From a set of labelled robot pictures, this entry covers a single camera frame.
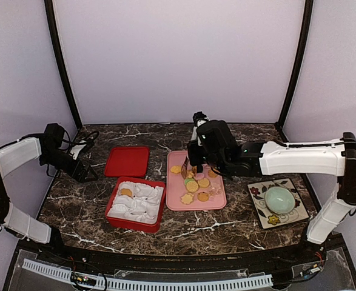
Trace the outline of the round tan cookie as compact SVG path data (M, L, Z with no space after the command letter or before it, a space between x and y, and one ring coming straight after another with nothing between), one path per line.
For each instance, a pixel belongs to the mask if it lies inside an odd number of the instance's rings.
M193 178L195 176L195 172L188 170L186 173L186 178L190 179Z

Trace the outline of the swirl butter cookie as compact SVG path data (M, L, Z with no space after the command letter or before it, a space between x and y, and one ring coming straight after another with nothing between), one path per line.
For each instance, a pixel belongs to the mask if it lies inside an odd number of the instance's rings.
M188 192L193 193L199 189L199 185L195 180L191 179L190 181L187 182L186 189Z

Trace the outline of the red cookie box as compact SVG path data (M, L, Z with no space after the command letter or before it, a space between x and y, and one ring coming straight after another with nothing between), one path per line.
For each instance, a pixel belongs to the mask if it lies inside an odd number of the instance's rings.
M114 227L156 233L160 229L165 200L165 183L120 177L107 204L105 217Z

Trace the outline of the metal serving tongs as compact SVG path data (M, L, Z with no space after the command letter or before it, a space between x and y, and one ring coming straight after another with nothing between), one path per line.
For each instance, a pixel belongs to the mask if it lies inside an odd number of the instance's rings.
M181 176L186 178L188 170L197 173L203 171L203 164L206 163L206 151L197 134L199 126L209 121L209 118L203 112L196 112L193 115L193 132L190 141L187 143L187 156L181 166Z

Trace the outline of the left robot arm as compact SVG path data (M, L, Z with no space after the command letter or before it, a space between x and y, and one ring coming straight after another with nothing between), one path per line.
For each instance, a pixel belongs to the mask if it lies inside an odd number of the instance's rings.
M14 206L4 180L23 165L38 159L40 165L61 170L75 181L96 181L98 175L91 166L61 150L64 142L72 144L62 137L42 133L25 136L0 148L0 231L6 229L19 239L46 245L45 254L56 264L65 264L69 260L69 250L63 246L60 231Z

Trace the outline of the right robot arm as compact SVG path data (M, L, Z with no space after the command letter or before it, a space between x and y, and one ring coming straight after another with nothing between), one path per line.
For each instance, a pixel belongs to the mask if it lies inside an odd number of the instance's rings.
M330 198L309 223L305 240L293 250L299 263L317 252L336 226L356 209L356 140L351 133L321 144L280 142L225 143L213 134L200 135L187 144L192 166L207 164L216 174L261 177L285 173L315 173L337 177Z

